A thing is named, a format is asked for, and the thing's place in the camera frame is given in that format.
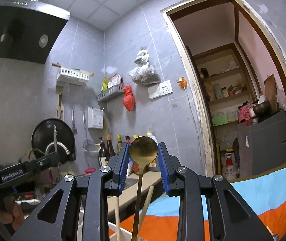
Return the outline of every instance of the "wall switch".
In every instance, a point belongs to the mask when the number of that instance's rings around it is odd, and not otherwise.
[[[150,100],[161,96],[160,87],[158,84],[149,87],[147,91]]]
[[[170,80],[160,83],[159,86],[161,95],[166,95],[173,92]]]

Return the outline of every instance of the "gray tiled wall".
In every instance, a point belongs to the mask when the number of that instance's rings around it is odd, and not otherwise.
[[[173,94],[154,100],[148,99],[147,89],[124,77],[133,87],[136,109],[128,112],[122,98],[108,103],[111,131],[116,134],[144,135],[152,130],[159,141],[164,141],[169,152],[183,165],[197,173],[204,173],[203,151],[200,152],[200,126],[195,129],[187,104],[187,96],[177,84],[179,76],[186,75],[182,61],[167,30],[160,11],[182,0],[148,0],[131,10],[105,31],[105,65],[126,73],[135,67],[134,59],[141,47],[151,54],[150,63],[158,70],[161,80],[170,80]],[[246,0],[267,22],[286,52],[286,0]],[[191,90],[187,93],[191,100]]]
[[[31,147],[31,136],[39,122],[54,117],[56,106],[56,73],[52,62],[94,71],[94,78],[84,87],[64,86],[65,121],[71,126],[71,107],[75,108],[78,134],[75,136],[77,160],[71,164],[76,173],[83,173],[96,159],[86,159],[82,151],[85,130],[83,107],[98,108],[95,95],[102,87],[104,32],[71,18],[55,42],[46,64],[0,58],[0,164],[16,163]],[[96,139],[95,131],[89,131]]]

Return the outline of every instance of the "kitchen counter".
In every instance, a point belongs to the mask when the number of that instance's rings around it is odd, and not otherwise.
[[[138,179],[138,175],[132,173],[129,178],[136,178]],[[161,173],[160,172],[154,172],[154,171],[148,171],[144,173],[143,175],[143,181],[142,181],[142,195],[146,193],[150,186],[156,185],[158,182],[161,181]],[[126,190],[122,192],[122,194],[119,196],[119,208],[122,209],[129,205],[131,202],[136,200],[137,195],[137,187],[138,183],[134,184],[133,186],[130,186]],[[116,198],[117,197],[110,197],[107,199],[108,204],[108,215],[113,216],[115,214],[115,208],[116,208]]]

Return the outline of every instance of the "light blue fabric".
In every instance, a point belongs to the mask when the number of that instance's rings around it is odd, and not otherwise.
[[[258,178],[235,182],[239,192],[257,215],[276,209],[286,201],[286,168]],[[208,220],[205,196],[202,196],[203,216]],[[147,215],[179,216],[179,197],[161,195],[150,204]]]

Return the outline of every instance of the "spoon handle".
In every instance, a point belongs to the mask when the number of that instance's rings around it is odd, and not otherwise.
[[[134,224],[133,224],[133,231],[132,231],[132,241],[137,241],[137,236],[138,236],[138,223],[139,223],[139,216],[140,216],[143,169],[144,168],[140,167],[140,174],[139,174],[138,186],[137,186],[137,197],[136,197],[136,203],[135,203],[135,216],[134,216]]]

